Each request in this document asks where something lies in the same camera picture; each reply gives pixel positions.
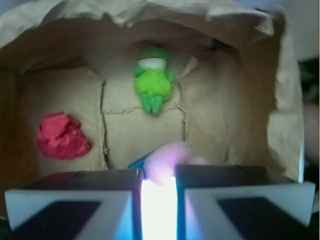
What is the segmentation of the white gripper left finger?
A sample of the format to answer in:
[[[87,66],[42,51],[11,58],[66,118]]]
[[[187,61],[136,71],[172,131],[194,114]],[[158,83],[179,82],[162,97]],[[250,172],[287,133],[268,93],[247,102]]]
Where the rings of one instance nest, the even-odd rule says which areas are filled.
[[[4,194],[16,240],[140,240],[139,169],[57,172]]]

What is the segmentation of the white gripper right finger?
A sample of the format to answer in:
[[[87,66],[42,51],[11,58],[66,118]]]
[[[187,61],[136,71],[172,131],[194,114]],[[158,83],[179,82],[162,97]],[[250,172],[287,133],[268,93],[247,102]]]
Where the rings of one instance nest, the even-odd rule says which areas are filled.
[[[179,240],[313,240],[316,186],[262,166],[178,165]]]

